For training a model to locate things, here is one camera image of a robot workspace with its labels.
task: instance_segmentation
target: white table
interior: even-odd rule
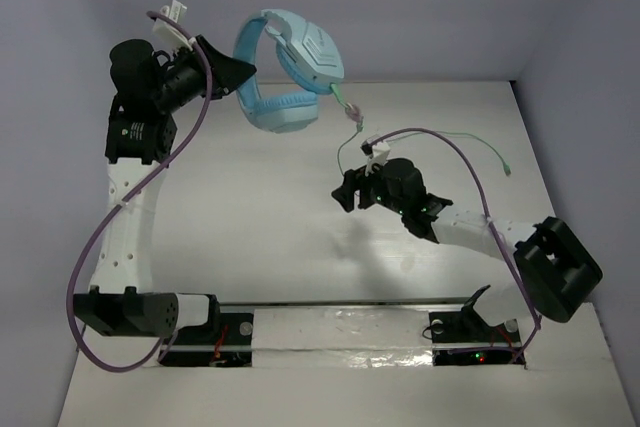
[[[344,93],[366,118],[363,136],[344,151],[345,166],[364,163],[357,145],[376,133],[471,131],[513,169],[507,178],[482,144],[457,141],[479,171],[493,216],[538,221],[553,213],[508,83],[353,84]],[[182,135],[197,108],[176,116]],[[160,196],[157,290],[247,303],[441,299],[505,281],[500,262],[415,239],[381,208],[342,212],[329,194],[341,183],[335,150],[352,131],[330,99],[316,124],[281,136],[251,127],[235,98],[215,104]],[[413,160],[436,195],[479,210],[466,168],[446,145],[420,136],[392,154]],[[522,325],[527,331],[530,323]],[[148,339],[89,341],[121,363],[149,346]],[[81,356],[60,425],[633,425],[590,306],[567,325],[547,322],[528,361],[528,370],[156,367],[114,375]]]

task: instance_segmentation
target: light blue headphones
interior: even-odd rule
[[[279,24],[281,30],[267,26],[269,21]],[[282,68],[304,91],[263,99],[254,75],[237,90],[242,111],[261,130],[284,133],[304,129],[318,118],[318,95],[331,94],[331,84],[344,79],[338,48],[329,34],[299,15],[265,9],[249,17],[242,26],[233,56],[254,64],[263,30],[276,41],[276,55]]]

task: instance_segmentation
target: ear cushion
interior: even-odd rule
[[[277,110],[294,109],[296,107],[312,107],[318,104],[318,96],[314,92],[291,92],[256,102],[257,115],[268,114]]]
[[[280,44],[276,44],[276,56],[278,57],[278,61],[280,65],[284,69],[284,71],[291,77],[291,79],[302,87],[304,90],[308,90],[309,92],[315,92],[320,95],[329,95],[331,94],[331,87],[328,85],[319,85],[315,84],[311,80],[307,79],[298,66],[293,62],[291,57],[285,52],[284,48]]]

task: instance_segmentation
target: headphones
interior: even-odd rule
[[[281,30],[268,26],[269,21]],[[245,117],[255,127],[285,133],[304,129],[318,118],[318,95],[332,93],[331,84],[344,79],[342,59],[335,43],[323,29],[293,12],[265,9],[252,15],[240,29],[233,49],[236,59],[255,63],[262,31],[276,41],[276,56],[303,92],[263,99],[253,75],[237,89]]]

